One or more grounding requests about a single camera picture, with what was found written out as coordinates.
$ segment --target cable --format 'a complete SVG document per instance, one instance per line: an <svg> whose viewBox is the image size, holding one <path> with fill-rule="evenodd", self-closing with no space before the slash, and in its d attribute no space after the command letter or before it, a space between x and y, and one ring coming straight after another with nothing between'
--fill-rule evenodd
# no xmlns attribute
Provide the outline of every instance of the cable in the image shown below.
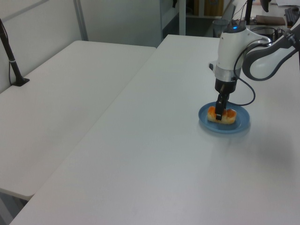
<svg viewBox="0 0 300 225"><path fill-rule="evenodd" d="M9 43L9 39L8 39L8 33L6 32L6 29L5 29L4 25L3 25L3 24L1 24L1 26L2 26L2 27L3 27L3 29L4 29L5 36L6 36L6 38L7 38L7 42ZM11 80L10 80L10 62L8 62L8 80L9 80L9 84L10 84L10 86L12 86L12 83L11 83Z"/></svg>
<svg viewBox="0 0 300 225"><path fill-rule="evenodd" d="M242 20L242 16L243 16L243 11L244 11L245 5L246 5L246 4L243 5L243 9L242 9L242 12L241 12L241 14L240 14L240 21Z"/></svg>
<svg viewBox="0 0 300 225"><path fill-rule="evenodd" d="M8 79L9 79L10 86L12 86L11 81L10 81L10 62L8 63Z"/></svg>
<svg viewBox="0 0 300 225"><path fill-rule="evenodd" d="M266 43L266 44L258 44L258 45L255 46L254 48L259 47L259 46L265 46L265 45L268 45L268 44L271 44L271 42ZM254 89L251 87L251 85L248 84L248 83L247 83L246 81L244 81L243 79L241 79L241 78L236 74L236 65L238 64L238 61L239 61L240 57L244 54L244 52L245 52L247 49L248 49L248 47L246 47L246 48L239 54L238 58L236 59L235 64L234 64L234 67L233 67L233 73L234 73L234 75L236 76L236 78L237 78L238 80L242 81L244 84L246 84L246 85L252 90L252 93L253 93L253 99L252 99L250 102L245 103L245 104L236 104L236 103L232 103L232 102L229 102L229 101L228 101L230 104L235 105L235 106L246 106L246 105L249 105L249 104L251 104L251 103L254 102L255 97L256 97L255 91L254 91Z"/></svg>
<svg viewBox="0 0 300 225"><path fill-rule="evenodd" d="M240 8L240 10L239 11L241 11L242 10L242 8L245 6L247 4L247 1L245 2L245 4Z"/></svg>

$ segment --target wall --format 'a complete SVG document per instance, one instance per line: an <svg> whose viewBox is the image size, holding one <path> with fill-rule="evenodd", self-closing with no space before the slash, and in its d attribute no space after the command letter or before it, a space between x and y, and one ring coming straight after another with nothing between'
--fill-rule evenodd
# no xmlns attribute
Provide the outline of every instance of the wall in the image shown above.
<svg viewBox="0 0 300 225"><path fill-rule="evenodd" d="M4 22L4 26L23 76L73 41L81 40L73 0L49 0ZM1 43L0 93L8 87L8 58Z"/></svg>
<svg viewBox="0 0 300 225"><path fill-rule="evenodd" d="M89 41L158 47L160 0L82 0Z"/></svg>
<svg viewBox="0 0 300 225"><path fill-rule="evenodd" d="M173 0L161 0L162 26L163 28L179 13L179 1L175 8L172 7Z"/></svg>

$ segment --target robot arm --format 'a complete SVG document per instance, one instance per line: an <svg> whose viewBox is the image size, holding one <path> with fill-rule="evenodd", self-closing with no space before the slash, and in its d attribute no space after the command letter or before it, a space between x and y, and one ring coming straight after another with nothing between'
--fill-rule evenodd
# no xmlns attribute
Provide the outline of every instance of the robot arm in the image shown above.
<svg viewBox="0 0 300 225"><path fill-rule="evenodd" d="M229 95L235 91L241 69L252 80L271 78L279 67L300 48L300 20L275 43L251 32L244 24L229 25L220 37L218 60L209 67L216 77L215 89L217 120L222 119ZM236 61L247 48L247 53Z"/></svg>
<svg viewBox="0 0 300 225"><path fill-rule="evenodd" d="M300 49L300 20L268 47L250 51L243 62L244 74L255 81L270 79L280 66Z"/></svg>

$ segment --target bread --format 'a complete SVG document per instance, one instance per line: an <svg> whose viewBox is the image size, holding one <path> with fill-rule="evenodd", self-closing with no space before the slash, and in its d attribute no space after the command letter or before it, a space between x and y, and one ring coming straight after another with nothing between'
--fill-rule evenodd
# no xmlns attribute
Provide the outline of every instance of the bread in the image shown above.
<svg viewBox="0 0 300 225"><path fill-rule="evenodd" d="M222 124L233 124L235 122L236 118L236 111L232 109L224 109L223 115L222 115L222 120L217 120L216 119L216 114L215 114L216 108L214 106L209 107L207 111L207 119L212 122L217 122L217 123L222 123Z"/></svg>

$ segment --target trash can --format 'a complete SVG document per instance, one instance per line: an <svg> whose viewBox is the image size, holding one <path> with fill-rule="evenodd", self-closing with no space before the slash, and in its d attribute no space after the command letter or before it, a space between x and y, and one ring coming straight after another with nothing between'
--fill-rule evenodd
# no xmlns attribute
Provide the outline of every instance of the trash can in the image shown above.
<svg viewBox="0 0 300 225"><path fill-rule="evenodd" d="M213 37L219 38L222 34L222 32L225 30L225 28L230 23L229 20L223 20L223 19L217 19L212 22L213 24Z"/></svg>

